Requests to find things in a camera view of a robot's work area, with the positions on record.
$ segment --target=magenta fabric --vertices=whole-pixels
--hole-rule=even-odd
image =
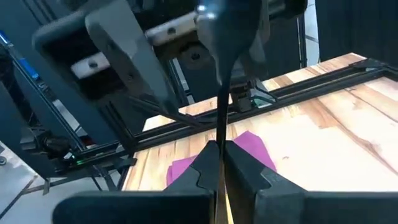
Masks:
[[[276,167],[271,157],[268,154],[267,148],[262,142],[259,136],[246,131],[236,139],[235,144],[244,149],[247,153],[252,155],[258,161],[263,163],[265,166],[276,171]],[[188,166],[195,160],[196,156],[192,156],[186,159],[180,159],[173,161],[172,165],[167,169],[166,183],[169,186],[175,179],[188,168]]]

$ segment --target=wood grain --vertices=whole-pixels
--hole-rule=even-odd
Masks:
[[[348,54],[264,81],[273,90],[362,60]],[[198,114],[216,98],[181,108]],[[228,139],[245,131],[261,137],[279,174],[307,190],[398,190],[398,84],[380,78],[228,126]],[[145,130],[171,120],[148,119]],[[136,153],[123,190],[162,190],[176,159],[194,156],[215,130]]]

